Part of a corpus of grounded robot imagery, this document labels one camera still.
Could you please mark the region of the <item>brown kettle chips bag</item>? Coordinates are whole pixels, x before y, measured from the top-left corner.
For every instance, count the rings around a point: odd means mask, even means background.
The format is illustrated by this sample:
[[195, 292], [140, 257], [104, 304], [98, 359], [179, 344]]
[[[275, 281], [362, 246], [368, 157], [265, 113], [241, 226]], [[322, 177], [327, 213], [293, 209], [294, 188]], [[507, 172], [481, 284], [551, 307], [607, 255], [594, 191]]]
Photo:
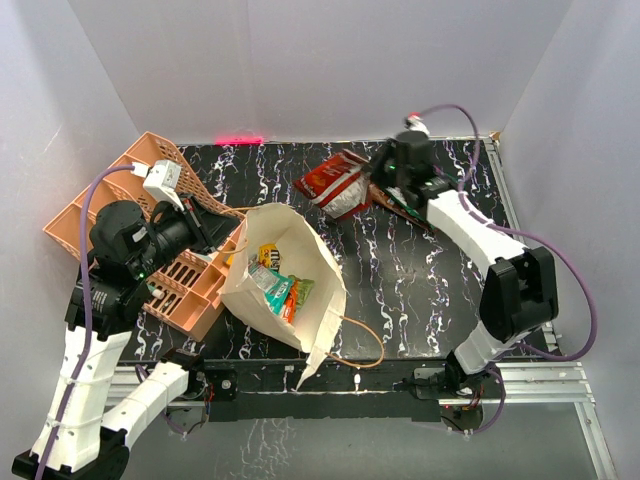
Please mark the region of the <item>brown kettle chips bag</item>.
[[405, 220], [411, 222], [412, 224], [419, 226], [427, 231], [431, 231], [431, 226], [423, 220], [417, 219], [408, 213], [404, 208], [402, 208], [399, 204], [397, 204], [389, 195], [387, 195], [384, 191], [379, 189], [376, 185], [369, 185], [369, 193], [371, 195], [371, 199], [374, 203], [379, 206], [387, 209], [390, 212], [393, 212], [397, 216], [404, 218]]

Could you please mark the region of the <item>green snack bag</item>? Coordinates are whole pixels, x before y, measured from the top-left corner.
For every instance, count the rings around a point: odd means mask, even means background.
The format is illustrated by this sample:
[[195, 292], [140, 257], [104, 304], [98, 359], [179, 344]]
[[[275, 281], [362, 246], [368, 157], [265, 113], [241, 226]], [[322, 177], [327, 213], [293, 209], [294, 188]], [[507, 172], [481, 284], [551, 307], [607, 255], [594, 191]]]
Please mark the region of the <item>green snack bag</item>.
[[412, 180], [401, 186], [389, 187], [387, 195], [411, 217], [426, 221], [428, 202], [442, 193], [454, 190], [456, 183], [447, 175], [436, 175], [422, 180]]

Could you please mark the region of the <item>red snack packet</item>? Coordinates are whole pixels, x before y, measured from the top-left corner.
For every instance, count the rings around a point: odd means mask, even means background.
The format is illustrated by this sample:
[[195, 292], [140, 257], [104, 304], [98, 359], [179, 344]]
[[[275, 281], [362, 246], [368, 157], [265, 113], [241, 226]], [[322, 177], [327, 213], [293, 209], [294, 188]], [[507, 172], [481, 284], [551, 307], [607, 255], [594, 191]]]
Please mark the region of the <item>red snack packet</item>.
[[369, 185], [369, 161], [349, 150], [336, 153], [294, 182], [313, 205], [336, 221], [371, 205]]

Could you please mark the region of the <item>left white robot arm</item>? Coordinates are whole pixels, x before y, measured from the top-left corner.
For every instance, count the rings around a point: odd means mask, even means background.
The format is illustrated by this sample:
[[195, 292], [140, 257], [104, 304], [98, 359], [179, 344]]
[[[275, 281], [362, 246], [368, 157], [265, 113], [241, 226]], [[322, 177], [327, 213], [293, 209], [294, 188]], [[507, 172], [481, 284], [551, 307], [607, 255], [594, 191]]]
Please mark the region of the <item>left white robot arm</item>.
[[24, 479], [118, 479], [130, 450], [175, 398], [206, 387], [197, 354], [172, 349], [132, 394], [105, 409], [115, 370], [138, 314], [152, 298], [148, 281], [185, 251], [209, 255], [241, 221], [212, 213], [190, 194], [182, 206], [159, 202], [145, 215], [134, 201], [104, 206], [82, 225], [81, 264], [65, 321], [65, 352], [54, 398], [34, 445], [11, 471]]

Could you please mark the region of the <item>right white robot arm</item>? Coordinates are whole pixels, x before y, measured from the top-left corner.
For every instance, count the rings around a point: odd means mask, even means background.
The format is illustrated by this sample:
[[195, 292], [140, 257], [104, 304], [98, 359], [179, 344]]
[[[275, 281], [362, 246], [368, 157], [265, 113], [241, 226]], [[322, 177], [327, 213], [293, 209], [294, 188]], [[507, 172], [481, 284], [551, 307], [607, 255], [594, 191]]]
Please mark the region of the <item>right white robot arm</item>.
[[409, 213], [443, 232], [481, 274], [479, 321], [427, 384], [466, 397], [482, 373], [518, 341], [558, 314], [555, 261], [498, 230], [432, 163], [428, 134], [407, 130], [384, 142], [371, 159], [370, 179]]

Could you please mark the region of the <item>brown paper bag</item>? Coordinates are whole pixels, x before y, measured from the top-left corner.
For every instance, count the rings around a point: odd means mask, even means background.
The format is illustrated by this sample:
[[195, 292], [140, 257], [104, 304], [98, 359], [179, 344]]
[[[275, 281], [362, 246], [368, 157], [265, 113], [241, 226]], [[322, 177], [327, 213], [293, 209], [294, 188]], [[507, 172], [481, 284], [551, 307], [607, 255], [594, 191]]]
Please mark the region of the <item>brown paper bag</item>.
[[304, 217], [282, 203], [248, 210], [219, 295], [245, 325], [306, 355], [299, 385], [332, 356], [347, 319], [338, 263]]

